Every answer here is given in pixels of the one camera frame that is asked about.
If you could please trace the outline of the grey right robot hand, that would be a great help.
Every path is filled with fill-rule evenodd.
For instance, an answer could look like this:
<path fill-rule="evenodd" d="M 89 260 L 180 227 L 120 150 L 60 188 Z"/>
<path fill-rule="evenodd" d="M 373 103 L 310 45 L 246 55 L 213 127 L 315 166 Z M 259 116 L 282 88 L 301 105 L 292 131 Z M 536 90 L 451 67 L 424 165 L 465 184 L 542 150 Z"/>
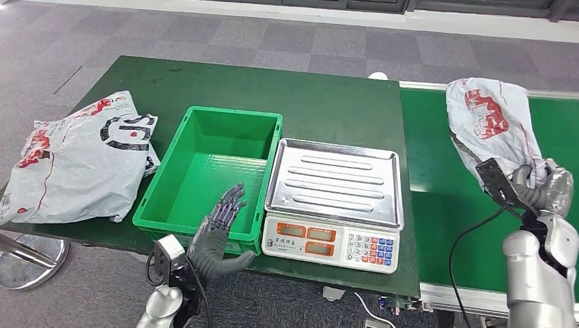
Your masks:
<path fill-rule="evenodd" d="M 553 159 L 546 159 L 546 180 L 533 189 L 527 186 L 531 166 L 521 165 L 513 172 L 511 182 L 519 198 L 535 210 L 547 210 L 566 217 L 571 207 L 574 192 L 572 173 L 559 166 Z"/>

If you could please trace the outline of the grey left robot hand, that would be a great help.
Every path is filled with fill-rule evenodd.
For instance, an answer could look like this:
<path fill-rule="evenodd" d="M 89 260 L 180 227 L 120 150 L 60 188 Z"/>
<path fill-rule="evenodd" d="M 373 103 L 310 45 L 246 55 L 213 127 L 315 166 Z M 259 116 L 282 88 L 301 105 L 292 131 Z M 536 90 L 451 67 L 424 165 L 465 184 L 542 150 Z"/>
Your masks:
<path fill-rule="evenodd" d="M 224 258 L 231 225 L 246 205 L 242 199 L 244 194 L 242 182 L 227 190 L 203 218 L 190 242 L 187 257 L 200 277 L 216 279 L 229 275 L 247 268 L 255 259 L 256 253 L 252 250 L 236 258 Z"/>

